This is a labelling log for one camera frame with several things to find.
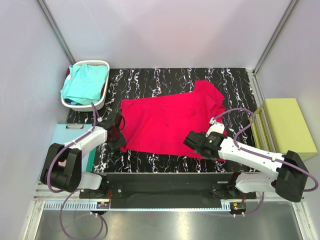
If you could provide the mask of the pink t shirt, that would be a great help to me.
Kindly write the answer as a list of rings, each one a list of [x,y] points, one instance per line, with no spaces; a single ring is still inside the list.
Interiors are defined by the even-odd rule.
[[[225,111],[223,100],[223,94],[207,80],[196,81],[194,90],[188,93],[124,99],[120,106],[125,120],[121,132],[126,145],[120,149],[200,159],[184,140],[190,131],[209,129],[211,118]]]

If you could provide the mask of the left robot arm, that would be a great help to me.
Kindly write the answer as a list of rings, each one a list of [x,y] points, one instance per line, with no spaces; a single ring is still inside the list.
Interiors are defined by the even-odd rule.
[[[90,191],[97,198],[103,198],[108,193],[106,177],[83,171],[82,160],[101,144],[107,144],[111,151],[124,147],[126,140],[122,129],[125,123],[119,109],[111,112],[105,120],[95,119],[92,127],[78,138],[65,144],[51,144],[42,167],[40,182],[47,185],[53,193],[84,190]]]

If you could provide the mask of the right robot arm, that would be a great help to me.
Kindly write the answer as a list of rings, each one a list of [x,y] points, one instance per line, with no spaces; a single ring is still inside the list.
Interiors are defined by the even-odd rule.
[[[183,143],[205,159],[221,158],[256,169],[234,174],[227,185],[230,197],[264,192],[294,203],[301,201],[309,172],[296,152],[281,154],[235,143],[224,130],[225,126],[216,121],[210,123],[207,132],[190,131]]]

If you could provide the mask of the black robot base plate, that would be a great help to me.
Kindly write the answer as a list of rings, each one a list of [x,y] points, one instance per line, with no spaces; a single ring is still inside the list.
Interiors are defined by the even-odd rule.
[[[234,173],[105,173],[99,190],[86,189],[81,199],[111,198],[111,209],[200,210],[222,207],[221,201],[256,199],[237,190]]]

